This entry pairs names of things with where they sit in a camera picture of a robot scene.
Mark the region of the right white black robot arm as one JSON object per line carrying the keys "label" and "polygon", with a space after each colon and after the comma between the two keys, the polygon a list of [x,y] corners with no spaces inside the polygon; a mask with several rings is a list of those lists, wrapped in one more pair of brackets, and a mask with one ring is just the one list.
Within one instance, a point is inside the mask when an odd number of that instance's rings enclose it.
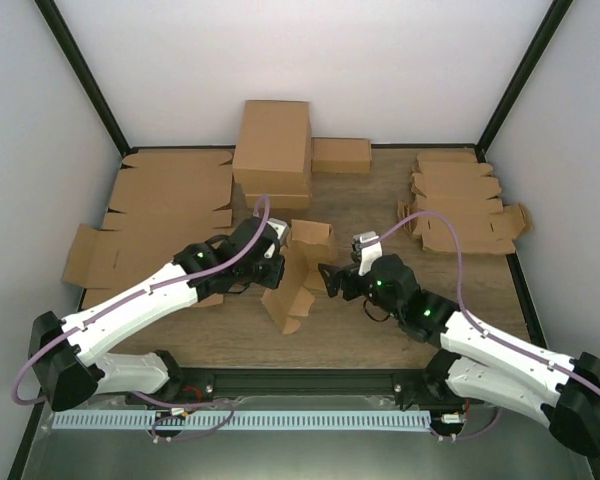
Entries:
{"label": "right white black robot arm", "polygon": [[531,418],[563,446],[600,455],[600,359],[558,354],[513,337],[460,306],[423,289],[395,254],[376,259],[365,273],[357,264],[321,264],[329,296],[364,298],[394,318],[412,339],[438,348],[424,378],[427,396],[491,403]]}

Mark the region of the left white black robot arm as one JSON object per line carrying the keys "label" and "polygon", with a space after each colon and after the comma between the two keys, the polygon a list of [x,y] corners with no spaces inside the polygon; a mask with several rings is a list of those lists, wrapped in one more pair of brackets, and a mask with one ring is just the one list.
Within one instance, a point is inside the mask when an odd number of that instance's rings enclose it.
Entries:
{"label": "left white black robot arm", "polygon": [[176,402],[185,381],[171,354],[115,354],[113,348],[163,317],[235,286],[277,288],[289,232],[284,221],[248,218],[229,235],[188,245],[152,276],[99,305],[64,318],[51,311],[38,316],[29,358],[44,400],[55,412],[110,393]]}

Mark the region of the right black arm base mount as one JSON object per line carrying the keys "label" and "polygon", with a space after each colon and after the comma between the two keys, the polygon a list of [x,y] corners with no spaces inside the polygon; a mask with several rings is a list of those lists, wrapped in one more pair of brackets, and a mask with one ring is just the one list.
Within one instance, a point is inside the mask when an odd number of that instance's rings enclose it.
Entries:
{"label": "right black arm base mount", "polygon": [[424,369],[396,371],[391,375],[394,403],[401,410],[413,405],[422,409],[462,406],[469,397],[454,393],[447,385],[450,369],[461,358],[438,351]]}

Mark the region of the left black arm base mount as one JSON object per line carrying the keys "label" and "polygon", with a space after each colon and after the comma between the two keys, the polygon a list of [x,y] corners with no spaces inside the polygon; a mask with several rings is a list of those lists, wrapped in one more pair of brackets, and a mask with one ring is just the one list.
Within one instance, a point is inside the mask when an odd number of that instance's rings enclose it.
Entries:
{"label": "left black arm base mount", "polygon": [[192,408],[194,404],[213,402],[213,377],[197,375],[196,371],[183,369],[165,350],[145,355],[152,368],[142,373],[140,379],[147,387],[134,388],[125,395],[128,405],[150,405],[160,408]]}

